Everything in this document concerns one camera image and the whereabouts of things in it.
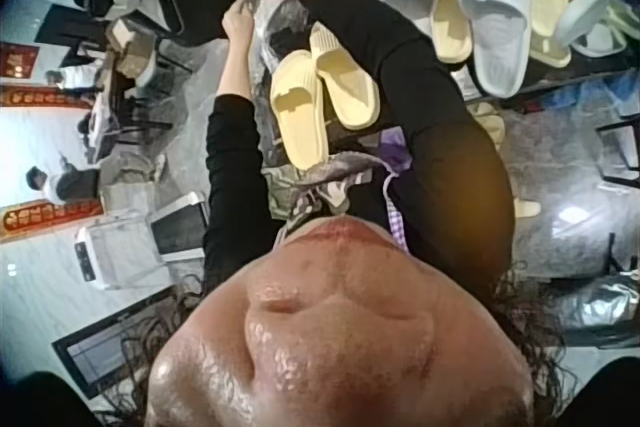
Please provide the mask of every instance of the mouth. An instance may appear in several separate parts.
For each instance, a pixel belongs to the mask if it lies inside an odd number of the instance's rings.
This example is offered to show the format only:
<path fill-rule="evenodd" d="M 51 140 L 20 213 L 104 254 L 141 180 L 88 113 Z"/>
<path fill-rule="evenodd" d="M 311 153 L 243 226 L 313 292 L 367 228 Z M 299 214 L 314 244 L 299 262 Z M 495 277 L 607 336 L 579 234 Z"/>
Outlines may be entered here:
<path fill-rule="evenodd" d="M 299 244 L 310 241 L 350 241 L 365 245 L 377 245 L 386 249 L 402 252 L 393 241 L 388 240 L 369 227 L 364 222 L 351 219 L 347 216 L 336 217 L 322 222 L 309 232 L 296 237 L 291 244 Z"/>

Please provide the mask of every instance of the black chair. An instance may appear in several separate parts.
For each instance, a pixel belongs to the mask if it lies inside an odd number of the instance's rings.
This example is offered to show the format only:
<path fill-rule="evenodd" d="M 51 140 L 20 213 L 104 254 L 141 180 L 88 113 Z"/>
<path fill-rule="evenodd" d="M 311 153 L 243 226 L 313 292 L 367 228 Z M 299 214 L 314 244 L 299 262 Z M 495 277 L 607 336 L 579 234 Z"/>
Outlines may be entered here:
<path fill-rule="evenodd" d="M 613 130 L 619 130 L 626 127 L 630 127 L 633 131 L 636 156 L 638 159 L 640 159 L 640 114 L 631 116 L 621 122 L 616 122 L 614 124 L 598 127 L 596 129 L 596 132 L 598 133 L 598 135 L 600 135 L 602 134 L 602 132 L 611 132 Z M 633 167 L 629 165 L 629 163 L 626 161 L 626 158 L 624 158 L 624 156 L 623 156 L 623 159 L 625 161 L 627 170 L 632 172 L 638 172 L 638 174 L 640 174 L 640 162 L 637 166 Z M 638 175 L 638 177 L 636 177 L 635 179 L 626 179 L 624 177 L 616 177 L 616 176 L 602 174 L 602 180 L 606 182 L 611 182 L 612 184 L 623 185 L 625 187 L 633 187 L 636 189 L 640 189 L 640 175 Z"/>

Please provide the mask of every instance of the red banner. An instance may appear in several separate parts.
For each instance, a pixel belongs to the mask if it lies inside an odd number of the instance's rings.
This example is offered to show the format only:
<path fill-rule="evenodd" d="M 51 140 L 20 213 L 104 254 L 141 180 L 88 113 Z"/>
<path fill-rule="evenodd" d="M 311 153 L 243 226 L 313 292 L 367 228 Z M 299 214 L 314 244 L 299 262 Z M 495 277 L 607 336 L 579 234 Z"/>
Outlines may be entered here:
<path fill-rule="evenodd" d="M 43 234 L 53 227 L 102 215 L 99 200 L 83 200 L 53 205 L 46 200 L 0 208 L 0 243 Z"/>
<path fill-rule="evenodd" d="M 30 79 L 40 47 L 0 42 L 0 77 Z"/>
<path fill-rule="evenodd" d="M 64 107 L 91 110 L 85 101 L 65 95 L 55 87 L 0 85 L 0 107 Z"/>

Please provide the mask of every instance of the person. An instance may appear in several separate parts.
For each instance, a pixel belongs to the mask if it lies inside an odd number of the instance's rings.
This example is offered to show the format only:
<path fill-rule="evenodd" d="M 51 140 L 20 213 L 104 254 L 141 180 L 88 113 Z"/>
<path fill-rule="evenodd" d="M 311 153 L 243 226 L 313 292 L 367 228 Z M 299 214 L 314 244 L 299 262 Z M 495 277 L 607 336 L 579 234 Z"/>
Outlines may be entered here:
<path fill-rule="evenodd" d="M 140 409 L 112 425 L 542 425 L 559 380 L 532 316 L 504 300 L 514 207 L 491 139 L 400 13 L 378 0 L 300 2 L 377 80 L 412 166 L 396 175 L 337 154 L 306 174 L 289 220 L 273 220 L 253 21 L 236 2 L 207 131 L 206 295 L 136 380 Z"/>
<path fill-rule="evenodd" d="M 41 191 L 56 205 L 78 200 L 97 199 L 103 187 L 118 182 L 158 182 L 166 165 L 166 156 L 160 155 L 155 163 L 134 152 L 111 154 L 98 168 L 79 170 L 62 156 L 61 174 L 47 174 L 37 166 L 26 174 L 27 185 Z"/>
<path fill-rule="evenodd" d="M 60 90 L 91 89 L 96 85 L 98 72 L 103 63 L 103 60 L 96 59 L 89 64 L 49 70 L 45 74 L 47 84 Z"/>

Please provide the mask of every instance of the dark hair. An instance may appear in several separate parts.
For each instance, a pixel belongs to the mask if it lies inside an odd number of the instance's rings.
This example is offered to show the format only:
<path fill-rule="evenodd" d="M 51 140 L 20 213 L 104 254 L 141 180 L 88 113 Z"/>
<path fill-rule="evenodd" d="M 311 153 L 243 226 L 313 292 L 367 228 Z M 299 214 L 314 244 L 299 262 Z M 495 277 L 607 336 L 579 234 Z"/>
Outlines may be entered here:
<path fill-rule="evenodd" d="M 35 165 L 31 167 L 26 175 L 27 185 L 33 190 L 40 190 L 40 186 L 36 183 L 36 179 L 42 174 L 44 174 L 44 172 Z"/>
<path fill-rule="evenodd" d="M 89 135 L 89 122 L 91 121 L 91 112 L 85 115 L 80 122 L 78 122 L 78 133 L 81 135 Z"/>
<path fill-rule="evenodd" d="M 222 279 L 216 279 L 217 285 Z M 103 392 L 111 405 L 111 411 L 96 411 L 95 414 L 107 427 L 144 427 L 147 411 L 147 392 L 149 374 L 153 360 L 164 344 L 186 321 L 197 304 L 208 292 L 215 288 L 213 282 L 200 285 L 210 286 L 210 290 L 198 294 L 186 294 L 175 312 L 167 319 L 150 319 L 150 327 L 142 329 L 140 336 L 122 342 L 123 353 L 127 359 L 129 380 L 133 383 L 130 395 L 115 392 Z M 489 308 L 506 335 L 518 347 L 531 369 L 531 378 L 535 387 L 534 414 L 526 412 L 523 406 L 514 405 L 489 420 L 482 427 L 552 427 L 554 419 L 562 408 L 562 382 L 558 359 L 563 352 L 563 342 L 554 320 L 545 314 L 540 292 L 529 293 L 521 284 L 507 275 L 496 290 L 493 307 Z M 130 348 L 125 342 L 142 346 L 144 355 L 141 362 L 134 362 L 128 353 Z M 555 354 L 548 347 L 558 347 Z"/>

